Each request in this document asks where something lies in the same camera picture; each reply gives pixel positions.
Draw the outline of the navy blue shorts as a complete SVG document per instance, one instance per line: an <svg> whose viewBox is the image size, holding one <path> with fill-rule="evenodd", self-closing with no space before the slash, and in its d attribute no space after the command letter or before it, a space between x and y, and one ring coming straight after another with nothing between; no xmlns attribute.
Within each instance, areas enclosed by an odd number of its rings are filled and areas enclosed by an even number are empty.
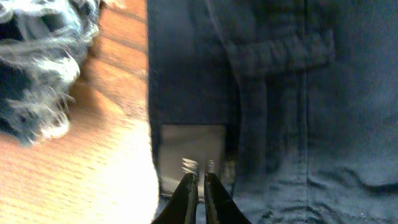
<svg viewBox="0 0 398 224"><path fill-rule="evenodd" d="M397 222L397 1L149 1L160 191L215 164L252 223Z"/></svg>

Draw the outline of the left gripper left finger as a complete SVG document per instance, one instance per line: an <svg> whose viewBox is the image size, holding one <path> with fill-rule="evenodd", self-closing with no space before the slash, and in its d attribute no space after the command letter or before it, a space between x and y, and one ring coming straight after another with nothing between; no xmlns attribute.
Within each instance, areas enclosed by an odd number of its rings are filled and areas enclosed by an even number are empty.
<svg viewBox="0 0 398 224"><path fill-rule="evenodd" d="M168 204L152 224L196 224L198 178L185 174Z"/></svg>

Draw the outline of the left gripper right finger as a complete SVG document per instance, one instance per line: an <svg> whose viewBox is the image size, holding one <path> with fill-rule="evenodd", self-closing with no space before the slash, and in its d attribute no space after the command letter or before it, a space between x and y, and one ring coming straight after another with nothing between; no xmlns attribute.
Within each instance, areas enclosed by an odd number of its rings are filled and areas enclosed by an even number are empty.
<svg viewBox="0 0 398 224"><path fill-rule="evenodd" d="M204 190L207 224L251 224L215 173L205 176Z"/></svg>

